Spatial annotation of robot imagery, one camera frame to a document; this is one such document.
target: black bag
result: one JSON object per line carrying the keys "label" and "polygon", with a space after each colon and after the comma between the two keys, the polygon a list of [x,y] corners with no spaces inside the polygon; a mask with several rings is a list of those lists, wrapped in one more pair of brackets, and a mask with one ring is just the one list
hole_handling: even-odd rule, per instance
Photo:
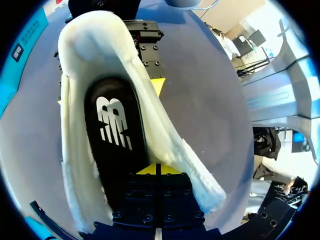
{"label": "black bag", "polygon": [[254,155],[277,160],[281,142],[272,127],[253,127]]}

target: blue sign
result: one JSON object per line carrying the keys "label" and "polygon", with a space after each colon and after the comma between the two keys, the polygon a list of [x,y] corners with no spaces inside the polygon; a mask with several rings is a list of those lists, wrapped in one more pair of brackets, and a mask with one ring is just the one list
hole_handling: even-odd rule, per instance
{"label": "blue sign", "polygon": [[17,92],[27,59],[47,25],[45,11],[40,8],[25,25],[13,44],[1,72],[0,118]]}

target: shoe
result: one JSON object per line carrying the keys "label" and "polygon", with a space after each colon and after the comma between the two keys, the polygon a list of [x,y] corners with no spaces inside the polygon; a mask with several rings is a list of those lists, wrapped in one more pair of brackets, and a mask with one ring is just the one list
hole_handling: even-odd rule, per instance
{"label": "shoe", "polygon": [[58,40],[62,174],[80,232],[112,225],[127,173],[161,163],[187,173],[205,213],[226,193],[171,123],[126,25],[108,11],[68,23]]}

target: gray surface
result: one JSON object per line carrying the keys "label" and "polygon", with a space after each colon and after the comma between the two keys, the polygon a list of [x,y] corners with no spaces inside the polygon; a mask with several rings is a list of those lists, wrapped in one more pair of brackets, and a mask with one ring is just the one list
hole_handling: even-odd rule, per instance
{"label": "gray surface", "polygon": [[[186,139],[227,193],[224,206],[205,225],[222,233],[239,226],[253,171],[253,136],[238,77],[219,42],[191,11],[159,0],[142,1],[137,18],[155,20],[166,72],[160,99]],[[59,63],[53,57],[68,9],[49,16],[49,26],[25,66],[19,90],[0,120],[3,168],[25,214],[37,200],[58,224],[75,233],[61,173]]]}

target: black mount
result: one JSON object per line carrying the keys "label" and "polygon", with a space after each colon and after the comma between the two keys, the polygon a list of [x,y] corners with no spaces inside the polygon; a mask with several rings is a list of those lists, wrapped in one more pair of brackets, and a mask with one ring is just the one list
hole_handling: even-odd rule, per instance
{"label": "black mount", "polygon": [[[228,233],[221,235],[217,228],[206,231],[204,213],[193,195],[188,175],[161,174],[159,164],[156,170],[156,175],[130,174],[120,207],[112,214],[113,226],[94,222],[95,231],[80,233],[81,237],[84,240],[153,240],[156,229],[161,229],[163,240],[274,240],[296,212],[276,199],[247,223]],[[50,219],[37,202],[30,205],[56,236],[64,240],[77,239]]]}

